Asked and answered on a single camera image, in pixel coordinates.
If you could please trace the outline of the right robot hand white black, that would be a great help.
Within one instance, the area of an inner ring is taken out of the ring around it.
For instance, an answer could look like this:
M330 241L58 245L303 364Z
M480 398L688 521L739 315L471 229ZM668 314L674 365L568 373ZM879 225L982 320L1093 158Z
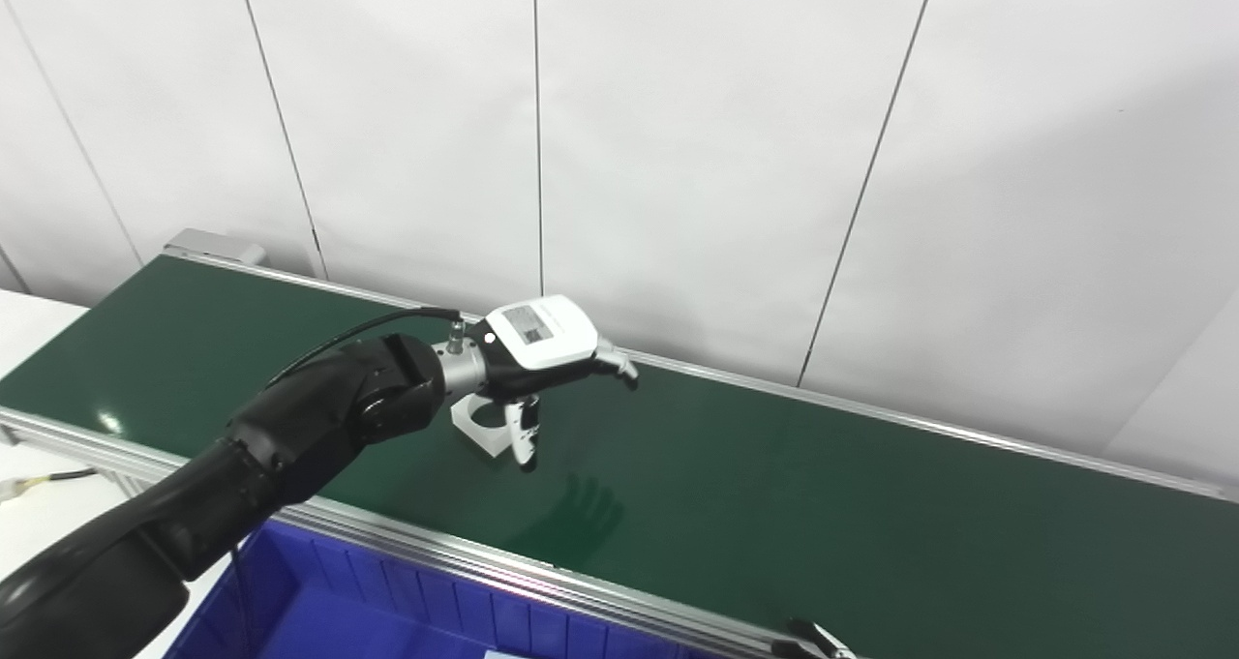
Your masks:
M786 627L792 638L771 642L774 658L857 658L850 647L815 622L792 616Z

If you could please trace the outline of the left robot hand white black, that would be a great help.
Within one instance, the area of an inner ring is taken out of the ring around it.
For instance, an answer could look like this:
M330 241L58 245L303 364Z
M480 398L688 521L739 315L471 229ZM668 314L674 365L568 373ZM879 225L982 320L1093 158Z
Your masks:
M466 331L479 351L476 395L496 404L522 472L538 465L540 393L592 375L620 378L634 391L639 372L571 299L543 296L496 308Z

